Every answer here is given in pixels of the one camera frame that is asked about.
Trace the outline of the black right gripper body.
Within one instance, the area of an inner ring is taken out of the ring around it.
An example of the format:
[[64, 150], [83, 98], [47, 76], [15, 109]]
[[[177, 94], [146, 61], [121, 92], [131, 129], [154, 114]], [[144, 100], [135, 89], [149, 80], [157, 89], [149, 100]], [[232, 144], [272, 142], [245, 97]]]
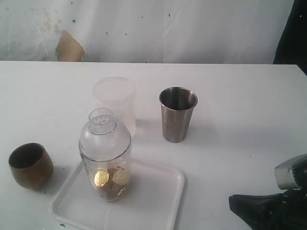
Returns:
[[305, 230], [307, 228], [307, 191], [291, 189], [282, 193], [282, 201], [263, 227], [253, 230]]

